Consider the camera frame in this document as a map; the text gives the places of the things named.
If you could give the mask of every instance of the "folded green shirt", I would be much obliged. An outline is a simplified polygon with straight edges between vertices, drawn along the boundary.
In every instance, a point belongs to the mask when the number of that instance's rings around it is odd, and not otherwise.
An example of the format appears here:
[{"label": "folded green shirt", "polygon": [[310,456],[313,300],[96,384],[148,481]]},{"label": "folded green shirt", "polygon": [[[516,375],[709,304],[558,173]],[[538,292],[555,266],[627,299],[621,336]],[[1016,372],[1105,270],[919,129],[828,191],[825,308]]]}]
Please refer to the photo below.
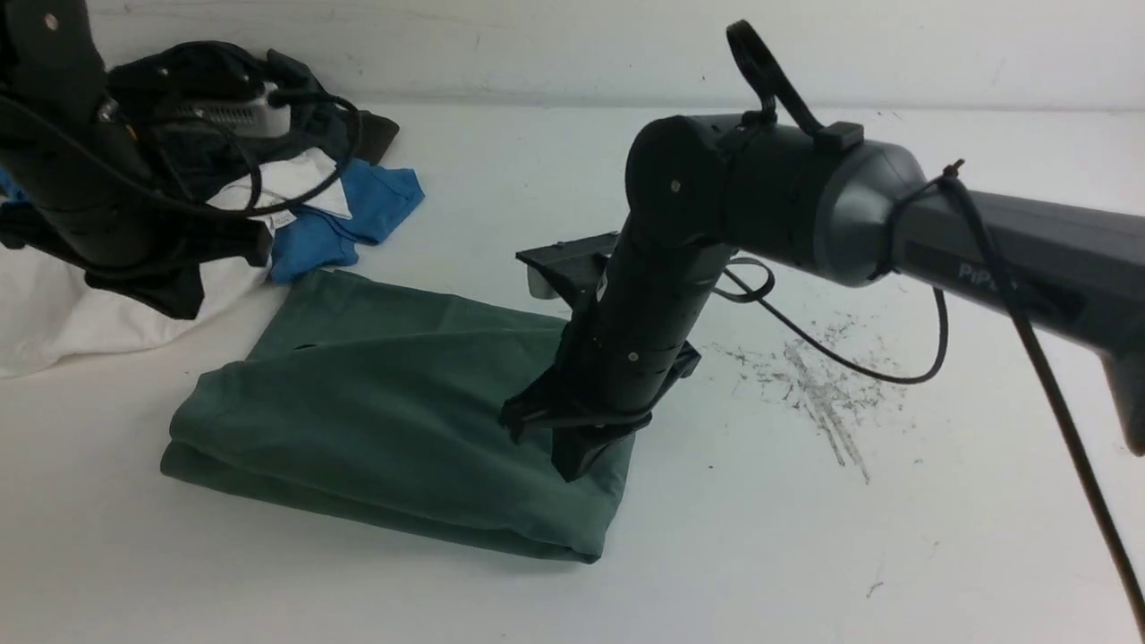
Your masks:
[{"label": "folded green shirt", "polygon": [[564,482],[551,432],[520,446],[502,402],[552,362],[564,322],[371,282],[299,281],[250,356],[204,374],[160,470],[434,539],[592,563],[632,439]]}]

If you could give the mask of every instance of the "black cable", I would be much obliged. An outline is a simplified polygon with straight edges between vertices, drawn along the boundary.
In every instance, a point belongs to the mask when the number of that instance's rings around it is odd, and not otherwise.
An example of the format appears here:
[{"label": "black cable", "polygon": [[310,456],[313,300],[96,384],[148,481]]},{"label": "black cable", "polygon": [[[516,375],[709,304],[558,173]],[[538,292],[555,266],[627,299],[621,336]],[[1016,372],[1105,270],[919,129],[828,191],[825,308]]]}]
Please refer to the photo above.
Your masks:
[{"label": "black cable", "polygon": [[[768,269],[766,266],[764,266],[764,268],[767,270],[768,284],[774,284],[774,277],[772,276],[771,269]],[[755,293],[751,286],[749,286],[743,280],[741,280],[739,275],[732,273],[732,270],[725,268],[724,275],[727,275],[733,282],[736,283],[737,286],[743,289],[744,293],[749,294]],[[810,344],[812,347],[814,347],[816,351],[819,351],[827,358],[830,358],[831,360],[838,362],[839,364],[846,367],[847,369],[851,369],[852,371],[858,371],[863,376],[875,378],[876,380],[883,380],[884,383],[893,383],[897,385],[917,385],[919,383],[925,383],[926,380],[930,380],[931,378],[937,376],[938,372],[942,369],[942,363],[946,362],[946,350],[950,339],[950,322],[946,311],[946,296],[939,289],[934,289],[934,303],[938,305],[938,352],[934,355],[934,363],[931,364],[931,368],[922,376],[913,376],[913,377],[891,376],[887,374],[881,374],[878,371],[868,369],[861,364],[855,364],[854,362],[851,362],[846,358],[843,358],[842,355],[827,348],[826,346],[823,346],[822,343],[807,335],[806,331],[804,331],[803,329],[799,328],[798,324],[789,320],[787,315],[780,313],[780,311],[774,306],[772,306],[771,303],[768,303],[766,299],[764,299],[763,296],[752,297],[750,301],[758,303],[760,306],[766,308],[768,313],[774,315],[780,322],[784,323],[788,327],[788,329],[795,331],[795,333],[800,338],[803,338],[805,343]]]},{"label": "black cable", "polygon": [[195,217],[208,217],[208,218],[234,218],[234,217],[260,217],[263,214],[274,214],[276,212],[283,212],[295,206],[305,205],[307,202],[314,197],[321,195],[326,188],[334,184],[335,181],[342,178],[346,170],[349,167],[352,160],[354,160],[354,155],[357,152],[358,144],[361,143],[362,135],[362,112],[358,111],[354,103],[342,99],[340,96],[334,96],[332,94],[325,94],[322,92],[314,93],[302,93],[294,94],[286,91],[279,91],[273,93],[268,96],[268,101],[271,104],[302,104],[302,103],[322,103],[329,102],[333,103],[353,115],[349,120],[349,146],[347,146],[346,155],[338,162],[337,167],[330,173],[325,179],[318,182],[317,186],[302,193],[301,195],[286,199],[282,203],[263,206],[263,207],[248,207],[244,210],[223,210],[212,207],[205,204],[188,203],[179,199],[171,198],[166,195],[157,194],[148,186],[140,182],[137,179],[132,178],[118,168],[111,166],[105,160],[103,160],[98,154],[89,149],[86,144],[77,141],[71,134],[64,132],[60,126],[52,123],[47,118],[37,113],[35,110],[29,108],[23,102],[19,101],[18,96],[10,93],[0,92],[0,102],[11,107],[17,112],[19,112],[25,118],[38,124],[40,127],[50,132],[56,139],[68,144],[80,155],[87,157],[87,159],[95,166],[96,170],[102,172],[105,176],[118,183],[121,188],[131,190],[139,195],[142,199],[155,204],[157,207],[167,209],[171,211],[180,212],[183,214],[190,214]]},{"label": "black cable", "polygon": [[1018,331],[1018,337],[1021,338],[1021,344],[1025,346],[1026,353],[1029,355],[1029,361],[1034,366],[1034,372],[1037,374],[1037,379],[1042,383],[1042,388],[1045,390],[1045,398],[1049,399],[1050,408],[1058,421],[1058,427],[1061,430],[1061,439],[1069,451],[1074,470],[1077,471],[1077,479],[1081,481],[1082,490],[1085,493],[1085,500],[1089,501],[1090,510],[1092,510],[1093,518],[1097,520],[1097,527],[1105,539],[1105,544],[1110,549],[1110,557],[1113,559],[1113,565],[1121,578],[1121,584],[1129,599],[1129,607],[1132,610],[1134,619],[1137,621],[1137,634],[1145,642],[1145,596],[1142,595],[1140,583],[1134,573],[1132,561],[1129,559],[1129,553],[1126,552],[1126,547],[1118,534],[1118,526],[1113,521],[1108,505],[1105,503],[1101,487],[1093,474],[1093,466],[1085,454],[1085,446],[1077,434],[1077,426],[1069,414],[1069,407],[1066,405],[1065,396],[1061,395],[1061,388],[1053,377],[1050,362],[1045,359],[1042,345],[1037,341],[1033,324],[1029,322],[1029,315],[1026,314],[1025,307],[1018,300],[1010,268],[1002,258],[1002,253],[998,251],[993,235],[990,235],[989,229],[982,221],[981,212],[979,212],[978,206],[974,204],[970,190],[958,180],[958,167],[961,165],[962,160],[958,160],[947,166],[942,171],[942,176],[938,179],[937,184],[939,189],[945,190],[955,201],[962,215],[966,219],[970,231],[973,234],[974,242],[978,245],[978,252],[981,253],[990,278],[994,280],[998,296],[1005,305],[1006,313],[1010,314],[1013,328]]}]

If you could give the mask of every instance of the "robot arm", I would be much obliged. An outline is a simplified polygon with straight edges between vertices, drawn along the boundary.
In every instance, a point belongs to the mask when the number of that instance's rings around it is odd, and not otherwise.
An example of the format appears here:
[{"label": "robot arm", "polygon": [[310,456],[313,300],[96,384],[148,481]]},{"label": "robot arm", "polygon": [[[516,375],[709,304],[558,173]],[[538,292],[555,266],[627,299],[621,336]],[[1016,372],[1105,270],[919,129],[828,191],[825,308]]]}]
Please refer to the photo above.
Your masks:
[{"label": "robot arm", "polygon": [[[692,372],[687,336],[739,250],[848,286],[894,270],[1002,306],[965,219],[910,152],[864,141],[859,125],[819,127],[777,66],[745,64],[736,26],[749,83],[793,103],[802,127],[777,125],[767,95],[761,112],[655,121],[629,155],[631,212],[618,237],[519,256],[574,314],[553,367],[506,402],[502,422],[514,438],[555,429],[553,464],[566,479],[647,425]],[[1145,451],[1145,219],[974,201],[1032,321],[1101,355],[1126,440]]]}]

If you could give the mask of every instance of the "white table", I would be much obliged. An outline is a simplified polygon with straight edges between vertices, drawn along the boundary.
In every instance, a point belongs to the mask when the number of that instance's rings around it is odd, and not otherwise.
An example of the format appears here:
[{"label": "white table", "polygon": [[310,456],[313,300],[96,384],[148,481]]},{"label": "white table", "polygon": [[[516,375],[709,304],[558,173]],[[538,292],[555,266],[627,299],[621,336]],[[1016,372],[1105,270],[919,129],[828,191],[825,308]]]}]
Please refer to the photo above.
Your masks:
[{"label": "white table", "polygon": [[[627,147],[672,113],[370,108],[402,124],[387,163],[414,167],[428,197],[354,270],[552,314],[568,309],[529,298],[513,253],[618,228]],[[964,156],[976,189],[1145,213],[1143,115],[820,118],[864,123],[932,172]],[[925,286],[776,273],[772,301],[840,352],[901,372],[930,363]],[[175,408],[200,372],[245,355],[284,294],[268,286],[164,348],[0,382],[0,642],[1134,641],[1001,315],[953,301],[945,370],[903,390],[824,362],[759,307],[713,300],[693,335],[701,367],[640,432],[605,557],[583,566],[161,477]],[[1045,345],[1145,566],[1145,463],[1121,445],[1098,361]],[[846,435],[816,425],[816,405]]]}]

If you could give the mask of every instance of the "fabric pile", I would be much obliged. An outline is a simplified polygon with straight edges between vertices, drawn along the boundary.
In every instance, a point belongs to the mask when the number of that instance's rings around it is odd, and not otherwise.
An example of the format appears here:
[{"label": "fabric pile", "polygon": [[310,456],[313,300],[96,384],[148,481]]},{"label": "fabric pile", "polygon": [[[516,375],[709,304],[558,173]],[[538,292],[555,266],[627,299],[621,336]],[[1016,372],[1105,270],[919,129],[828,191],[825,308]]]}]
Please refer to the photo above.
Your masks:
[{"label": "fabric pile", "polygon": [[[275,50],[260,61],[226,42],[190,42],[112,70],[110,92],[128,115],[144,117],[156,96],[126,88],[139,70],[192,69],[210,76],[258,69],[281,87],[319,91],[302,63]],[[260,163],[263,191],[259,206],[301,195],[326,178],[349,142],[342,112],[329,104],[302,105],[291,112],[291,132],[277,139],[240,139]],[[237,303],[266,282],[289,283],[322,266],[350,266],[356,244],[376,245],[421,203],[424,194],[411,170],[377,163],[397,126],[364,113],[365,144],[340,182],[306,206],[264,218],[276,238],[271,265],[251,267],[240,258],[200,266],[205,298],[195,320],[171,320],[121,296],[87,286],[84,272],[30,249],[0,248],[0,378],[42,370],[68,355],[121,353],[167,344]],[[235,147],[213,133],[164,132],[163,144],[191,196],[221,209],[246,205],[251,179]],[[24,201],[18,186],[0,171],[0,188],[10,201]]]},{"label": "fabric pile", "polygon": [[[260,71],[281,87],[318,91],[306,65],[274,50],[259,61],[221,42],[175,47],[113,70],[128,113],[155,96],[125,89],[155,68]],[[264,283],[293,283],[245,361],[204,374],[171,423],[160,471],[215,490],[477,548],[592,563],[624,494],[633,439],[569,484],[551,465],[552,432],[514,445],[502,403],[552,362],[562,320],[315,270],[357,261],[421,203],[411,170],[377,166],[396,125],[368,115],[366,144],[303,206],[263,218],[270,265],[240,258],[202,265],[205,299],[192,321],[169,320],[128,298],[88,288],[80,269],[47,254],[0,249],[0,377],[62,356],[166,344]],[[164,132],[187,193],[240,210],[252,191],[246,162],[224,138]],[[244,140],[259,160],[259,206],[301,195],[347,150],[332,105],[291,112],[291,132]],[[22,199],[0,173],[0,187]]]}]

